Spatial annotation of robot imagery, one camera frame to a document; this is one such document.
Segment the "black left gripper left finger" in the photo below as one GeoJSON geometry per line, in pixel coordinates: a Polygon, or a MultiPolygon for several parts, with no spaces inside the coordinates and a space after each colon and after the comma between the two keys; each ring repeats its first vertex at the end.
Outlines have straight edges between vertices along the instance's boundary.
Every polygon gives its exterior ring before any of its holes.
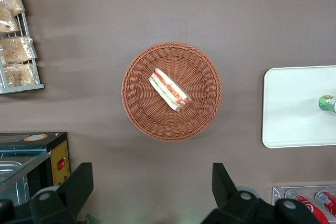
{"type": "Polygon", "coordinates": [[[81,163],[63,184],[44,188],[29,201],[33,223],[76,223],[92,191],[92,164],[81,163]]]}

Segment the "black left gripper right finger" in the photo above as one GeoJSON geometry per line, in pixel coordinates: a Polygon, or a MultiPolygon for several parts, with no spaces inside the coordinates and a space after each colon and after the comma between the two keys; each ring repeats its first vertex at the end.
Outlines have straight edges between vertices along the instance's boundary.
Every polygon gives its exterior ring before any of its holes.
{"type": "Polygon", "coordinates": [[[202,223],[273,223],[273,207],[247,190],[238,190],[222,163],[212,169],[212,193],[217,205],[202,223]]]}

